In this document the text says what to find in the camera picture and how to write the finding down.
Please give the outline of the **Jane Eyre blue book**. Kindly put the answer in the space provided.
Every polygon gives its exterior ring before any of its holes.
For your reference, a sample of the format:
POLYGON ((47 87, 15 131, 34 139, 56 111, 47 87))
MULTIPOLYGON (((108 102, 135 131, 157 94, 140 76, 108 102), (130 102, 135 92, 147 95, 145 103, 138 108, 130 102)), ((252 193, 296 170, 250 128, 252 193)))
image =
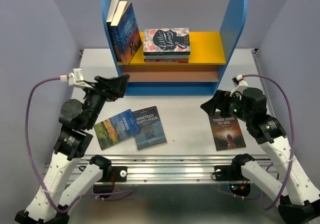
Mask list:
POLYGON ((119 62, 129 65, 142 44, 131 2, 119 1, 110 27, 119 52, 119 62))

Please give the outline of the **Nineteen Eighty-Four blue book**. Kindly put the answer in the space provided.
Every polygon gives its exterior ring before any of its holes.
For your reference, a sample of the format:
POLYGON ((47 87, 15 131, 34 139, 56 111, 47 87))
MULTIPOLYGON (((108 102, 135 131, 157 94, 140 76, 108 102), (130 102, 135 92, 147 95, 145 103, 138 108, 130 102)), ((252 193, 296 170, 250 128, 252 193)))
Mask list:
POLYGON ((156 106, 136 110, 133 116, 140 129, 140 133, 134 136, 139 151, 167 142, 156 106))

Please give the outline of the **A Tale of Two Cities book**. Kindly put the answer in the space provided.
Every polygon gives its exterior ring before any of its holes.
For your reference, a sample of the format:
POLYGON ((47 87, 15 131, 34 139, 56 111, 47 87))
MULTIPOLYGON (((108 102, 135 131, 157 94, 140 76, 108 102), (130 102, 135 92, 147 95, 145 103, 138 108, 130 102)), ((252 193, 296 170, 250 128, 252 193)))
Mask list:
POLYGON ((108 15, 107 15, 107 18, 106 18, 107 29, 108 29, 108 33, 110 35, 110 40, 111 40, 111 43, 112 43, 112 47, 114 49, 114 53, 115 53, 117 62, 120 62, 121 58, 120 58, 119 48, 117 46, 117 43, 115 41, 112 29, 111 29, 111 23, 112 23, 112 20, 114 18, 114 15, 116 13, 116 10, 117 10, 119 2, 120 2, 120 0, 111 0, 110 8, 108 10, 108 15))

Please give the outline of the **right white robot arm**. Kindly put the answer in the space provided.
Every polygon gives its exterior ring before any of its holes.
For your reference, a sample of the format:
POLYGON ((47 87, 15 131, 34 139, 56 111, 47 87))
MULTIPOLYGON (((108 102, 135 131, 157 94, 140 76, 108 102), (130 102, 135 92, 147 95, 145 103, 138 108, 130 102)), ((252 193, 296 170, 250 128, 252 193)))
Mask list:
POLYGON ((262 90, 245 88, 242 92, 218 90, 200 106, 208 115, 220 111, 221 117, 236 117, 267 154, 281 180, 262 169, 249 154, 239 154, 231 165, 215 168, 217 180, 253 181, 277 204, 285 223, 307 223, 319 217, 320 191, 311 182, 293 154, 280 122, 267 113, 267 99, 262 90))

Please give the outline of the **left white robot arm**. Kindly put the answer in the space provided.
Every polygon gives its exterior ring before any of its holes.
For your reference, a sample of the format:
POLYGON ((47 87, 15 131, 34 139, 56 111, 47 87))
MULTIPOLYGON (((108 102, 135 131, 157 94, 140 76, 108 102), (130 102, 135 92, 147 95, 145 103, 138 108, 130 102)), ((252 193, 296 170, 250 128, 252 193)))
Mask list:
POLYGON ((115 78, 96 76, 94 82, 84 80, 80 69, 67 75, 49 78, 36 84, 59 80, 85 92, 83 101, 69 99, 61 106, 60 134, 54 146, 51 162, 45 177, 41 177, 30 155, 31 167, 40 183, 32 202, 15 216, 18 223, 67 223, 72 203, 58 207, 72 171, 84 156, 93 136, 88 133, 106 102, 114 102, 125 95, 129 75, 115 78))

